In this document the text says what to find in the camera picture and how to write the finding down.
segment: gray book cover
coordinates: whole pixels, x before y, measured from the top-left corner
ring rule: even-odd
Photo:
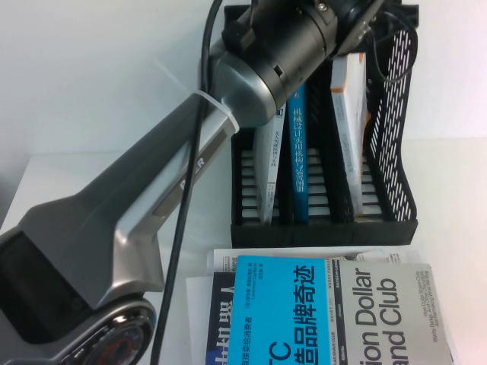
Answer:
[[[450,365],[429,265],[326,261],[331,364]]]
[[[269,123],[256,129],[253,140],[257,210],[263,224],[270,224],[275,213],[275,184],[279,170],[285,114],[286,105],[277,110]]]

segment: file holder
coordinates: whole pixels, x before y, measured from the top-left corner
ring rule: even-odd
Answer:
[[[241,6],[226,7],[227,20]],[[410,41],[401,32],[377,47],[382,70],[395,77],[409,58]],[[332,63],[307,80],[307,144],[310,223],[294,223],[288,120],[276,187],[272,224],[262,225],[252,185],[253,130],[241,130],[231,141],[232,225],[234,248],[299,246],[398,246],[410,244],[418,226],[414,198],[403,169],[401,141],[411,75],[388,84],[368,63],[368,109],[371,121],[364,136],[365,214],[354,217],[342,150],[329,90]]]

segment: wire cable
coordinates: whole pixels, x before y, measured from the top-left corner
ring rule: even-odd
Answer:
[[[404,72],[399,75],[398,77],[391,79],[388,78],[387,76],[384,75],[382,70],[380,70],[380,64],[377,56],[377,41],[375,40],[374,33],[369,32],[371,35],[371,43],[372,43],[372,56],[374,57],[374,62],[375,66],[377,69],[377,72],[379,74],[379,77],[382,79],[383,82],[389,83],[389,84],[395,84],[398,82],[401,82],[404,78],[406,78],[411,72],[412,68],[414,67],[414,64],[416,62],[416,58],[418,56],[418,45],[419,45],[419,39],[418,39],[418,32],[416,32],[416,29],[414,25],[409,21],[407,16],[405,16],[401,10],[394,6],[384,6],[384,10],[382,10],[381,14],[384,14],[388,17],[391,17],[392,19],[398,21],[399,23],[402,24],[404,27],[404,31],[407,31],[410,39],[411,39],[411,59],[409,60],[409,67],[404,70]]]
[[[213,25],[222,0],[214,0],[210,7],[208,17],[206,18],[205,30],[202,40],[202,58],[200,62],[200,80],[199,87],[201,91],[208,93],[211,88],[210,83],[210,45],[212,40]],[[173,296],[174,284],[176,281],[177,265],[180,258],[181,246],[183,244],[184,228],[188,216],[189,203],[193,192],[193,183],[195,177],[196,161],[198,160],[199,141],[201,127],[208,109],[208,103],[205,98],[201,97],[198,105],[196,127],[191,141],[189,152],[188,170],[186,172],[186,184],[181,198],[180,211],[177,217],[176,230],[174,232],[173,248],[170,253],[169,268],[167,269],[166,285],[162,298],[161,311],[159,312],[158,324],[154,335],[154,343],[151,352],[151,365],[158,365],[161,357],[162,342],[169,315],[170,303]]]

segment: black book cover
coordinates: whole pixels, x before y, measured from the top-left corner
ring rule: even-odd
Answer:
[[[206,365],[225,365],[227,363],[234,286],[234,272],[214,273],[206,345]]]

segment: book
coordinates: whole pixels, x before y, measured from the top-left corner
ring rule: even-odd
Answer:
[[[278,109],[269,123],[256,129],[253,139],[257,210],[263,224],[272,222],[285,112],[286,105]]]
[[[294,221],[309,223],[307,191],[306,85],[302,84],[288,100],[291,169],[294,193]]]
[[[234,283],[235,273],[218,272],[213,275],[205,365],[227,363]]]
[[[228,365],[452,363],[426,264],[241,256]]]
[[[361,168],[364,129],[368,117],[365,66],[364,53],[337,57],[333,61],[330,85],[343,165],[355,214],[363,213]]]

